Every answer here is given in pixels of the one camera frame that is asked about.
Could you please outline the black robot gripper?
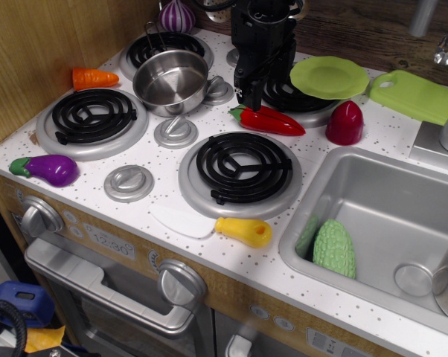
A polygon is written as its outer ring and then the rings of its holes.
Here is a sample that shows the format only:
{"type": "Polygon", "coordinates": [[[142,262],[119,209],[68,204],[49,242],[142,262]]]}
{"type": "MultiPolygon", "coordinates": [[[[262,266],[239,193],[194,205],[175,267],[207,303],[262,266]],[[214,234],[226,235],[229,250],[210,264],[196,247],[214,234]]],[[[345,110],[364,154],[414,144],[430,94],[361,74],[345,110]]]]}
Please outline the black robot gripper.
{"type": "Polygon", "coordinates": [[[292,18],[296,1],[237,1],[231,9],[231,41],[239,51],[234,93],[239,104],[261,108],[267,80],[286,80],[296,52],[292,18]]]}

